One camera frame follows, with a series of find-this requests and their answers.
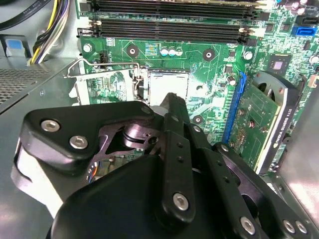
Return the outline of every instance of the ventilation grille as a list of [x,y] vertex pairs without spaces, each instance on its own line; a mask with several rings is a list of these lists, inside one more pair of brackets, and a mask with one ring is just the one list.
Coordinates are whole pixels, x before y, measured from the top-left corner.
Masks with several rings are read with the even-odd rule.
[[51,71],[0,69],[0,105]]

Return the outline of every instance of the yellow wire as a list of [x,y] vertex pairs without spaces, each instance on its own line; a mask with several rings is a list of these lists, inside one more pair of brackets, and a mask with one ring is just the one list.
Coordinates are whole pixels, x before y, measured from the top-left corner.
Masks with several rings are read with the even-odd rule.
[[[52,11],[52,14],[51,14],[51,18],[50,18],[50,22],[49,22],[49,25],[47,27],[46,30],[50,29],[50,27],[52,26],[53,24],[53,20],[54,20],[54,17],[55,17],[55,14],[56,14],[56,8],[57,8],[57,4],[58,4],[59,0],[54,0],[54,5],[53,5],[53,11]],[[36,56],[38,55],[40,51],[40,47],[38,47],[31,59],[31,63],[34,63],[34,60],[36,59]]]

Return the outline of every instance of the black ram slot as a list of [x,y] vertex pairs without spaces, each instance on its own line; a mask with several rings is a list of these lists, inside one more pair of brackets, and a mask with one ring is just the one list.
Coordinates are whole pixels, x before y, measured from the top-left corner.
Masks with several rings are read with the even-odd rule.
[[206,41],[206,42],[222,42],[222,43],[239,43],[245,42],[245,37],[237,35],[223,34],[207,34],[207,33],[191,33],[191,32],[168,32],[168,31],[151,31],[151,30],[132,30],[132,29],[99,29],[100,37],[125,37],[138,39],[154,39],[154,40],[172,40],[172,41]]
[[132,20],[114,20],[101,19],[102,25],[99,28],[115,29],[138,29],[138,30],[160,30],[171,32],[193,32],[193,33],[218,33],[227,35],[237,35],[239,25],[226,24],[200,24],[184,22],[155,22],[155,21],[132,21]]
[[156,16],[204,17],[219,19],[255,20],[259,13],[249,6],[231,6],[171,1],[118,1],[97,0],[92,6],[96,12],[141,14]]

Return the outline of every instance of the blue pcie slot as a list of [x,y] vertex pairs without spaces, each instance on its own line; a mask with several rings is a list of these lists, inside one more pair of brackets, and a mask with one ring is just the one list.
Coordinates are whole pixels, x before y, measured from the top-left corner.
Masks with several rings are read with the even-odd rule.
[[229,114],[228,114],[228,118],[226,121],[226,127],[225,127],[225,131],[223,134],[223,143],[228,143],[228,140],[230,138],[231,129],[232,129],[234,121],[235,121],[239,100],[244,92],[247,77],[246,77],[245,73],[243,73],[243,72],[240,72],[240,76],[241,76],[240,83],[237,84],[237,86],[235,88],[234,96],[233,96],[233,99],[232,99],[231,104],[230,104]]

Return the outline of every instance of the blue connector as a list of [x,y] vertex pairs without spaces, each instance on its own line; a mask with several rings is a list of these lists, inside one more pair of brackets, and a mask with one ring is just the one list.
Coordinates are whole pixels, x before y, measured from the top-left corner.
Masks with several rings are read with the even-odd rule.
[[247,81],[247,77],[246,77],[245,73],[240,72],[240,76],[241,76],[240,83],[237,84],[237,86],[235,88],[234,96],[233,96],[233,99],[232,99],[231,104],[230,104],[229,113],[228,113],[226,126],[225,126],[225,131],[223,134],[223,140],[222,140],[223,143],[228,143],[228,140],[230,138],[231,129],[233,127],[233,124],[234,124],[234,121],[236,118],[236,112],[237,112],[239,100],[244,92],[245,84]]
[[316,32],[316,27],[294,26],[291,34],[295,36],[314,36]]

